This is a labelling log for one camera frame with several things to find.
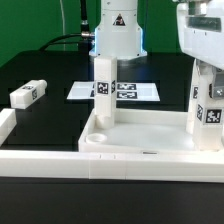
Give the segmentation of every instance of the white rectangular block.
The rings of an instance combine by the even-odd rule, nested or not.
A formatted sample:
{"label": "white rectangular block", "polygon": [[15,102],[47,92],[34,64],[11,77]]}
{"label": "white rectangular block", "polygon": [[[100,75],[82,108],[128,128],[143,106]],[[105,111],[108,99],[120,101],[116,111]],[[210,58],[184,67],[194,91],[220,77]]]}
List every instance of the white rectangular block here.
{"label": "white rectangular block", "polygon": [[0,146],[16,126],[16,123],[15,110],[3,109],[0,113]]}
{"label": "white rectangular block", "polygon": [[89,154],[0,150],[0,176],[89,178]]}
{"label": "white rectangular block", "polygon": [[44,80],[32,80],[10,94],[12,108],[26,109],[45,94],[47,83]]}
{"label": "white rectangular block", "polygon": [[129,154],[127,180],[223,182],[223,154]]}
{"label": "white rectangular block", "polygon": [[102,153],[91,156],[89,161],[90,179],[125,179],[125,154]]}
{"label": "white rectangular block", "polygon": [[186,125],[186,131],[189,134],[193,134],[193,130],[194,130],[195,114],[197,110],[199,77],[200,77],[200,74],[199,74],[197,63],[195,60],[194,66],[193,66],[193,72],[192,72],[191,93],[190,93],[190,99],[189,99],[188,118],[187,118],[187,125]]}
{"label": "white rectangular block", "polygon": [[99,128],[108,129],[114,126],[117,59],[102,56],[95,58],[94,80],[96,124]]}
{"label": "white rectangular block", "polygon": [[94,60],[95,80],[113,81],[117,79],[117,59],[115,57],[99,56]]}

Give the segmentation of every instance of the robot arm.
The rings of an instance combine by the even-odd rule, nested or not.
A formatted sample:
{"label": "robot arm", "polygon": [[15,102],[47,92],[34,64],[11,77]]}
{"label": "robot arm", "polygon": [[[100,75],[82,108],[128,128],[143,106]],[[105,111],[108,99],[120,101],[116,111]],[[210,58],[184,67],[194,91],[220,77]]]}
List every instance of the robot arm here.
{"label": "robot arm", "polygon": [[181,49],[224,69],[224,0],[174,0]]}
{"label": "robot arm", "polygon": [[223,147],[224,121],[224,0],[174,1],[179,2],[181,49],[196,58],[187,131],[193,135],[196,148],[219,150]]}
{"label": "robot arm", "polygon": [[113,56],[118,61],[147,56],[137,6],[138,0],[101,0],[101,22],[95,29],[95,48],[90,56]]}

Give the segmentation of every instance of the black tabletop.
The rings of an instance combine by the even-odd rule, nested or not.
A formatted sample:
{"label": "black tabletop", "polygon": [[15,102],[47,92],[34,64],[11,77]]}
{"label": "black tabletop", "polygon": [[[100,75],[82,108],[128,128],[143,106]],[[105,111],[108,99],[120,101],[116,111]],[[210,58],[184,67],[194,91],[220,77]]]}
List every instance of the black tabletop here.
{"label": "black tabletop", "polygon": [[[186,111],[192,65],[185,55],[153,54],[146,64],[119,68],[118,81],[155,82],[161,101],[118,107]],[[0,109],[10,108],[10,92],[39,79],[48,83],[46,95],[16,110],[3,148],[76,151],[93,101],[66,97],[74,81],[93,80],[88,55],[18,54],[0,69]],[[0,178],[1,224],[223,224],[223,204],[224,185],[215,183]]]}
{"label": "black tabletop", "polygon": [[[187,111],[193,59],[152,54],[147,62],[118,67],[118,81],[156,83],[160,102],[118,102],[117,107]],[[22,52],[0,69],[0,109],[9,94],[30,80],[47,81],[47,92],[26,110],[16,109],[17,126],[4,149],[77,151],[93,100],[67,100],[74,81],[92,81],[93,63],[79,52]]]}

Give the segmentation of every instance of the white paper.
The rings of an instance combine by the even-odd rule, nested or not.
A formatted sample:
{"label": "white paper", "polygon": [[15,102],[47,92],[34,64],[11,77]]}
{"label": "white paper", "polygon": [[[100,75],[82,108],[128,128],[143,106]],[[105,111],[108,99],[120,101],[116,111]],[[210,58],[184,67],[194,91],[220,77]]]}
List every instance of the white paper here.
{"label": "white paper", "polygon": [[[160,101],[155,83],[117,83],[117,100]],[[68,100],[94,99],[94,82],[74,82]]]}

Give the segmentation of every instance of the green wall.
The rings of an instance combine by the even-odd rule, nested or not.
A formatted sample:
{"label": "green wall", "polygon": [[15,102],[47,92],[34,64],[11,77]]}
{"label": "green wall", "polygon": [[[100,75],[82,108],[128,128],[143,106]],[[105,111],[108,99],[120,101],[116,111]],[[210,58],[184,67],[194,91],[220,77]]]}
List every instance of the green wall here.
{"label": "green wall", "polygon": [[[0,0],[0,65],[21,51],[36,50],[62,35],[60,0]],[[66,33],[79,32],[79,0],[63,0]],[[100,0],[87,0],[92,31],[100,21]],[[146,1],[139,0],[138,22],[144,26]],[[149,52],[179,52],[176,4],[149,0],[145,48]]]}

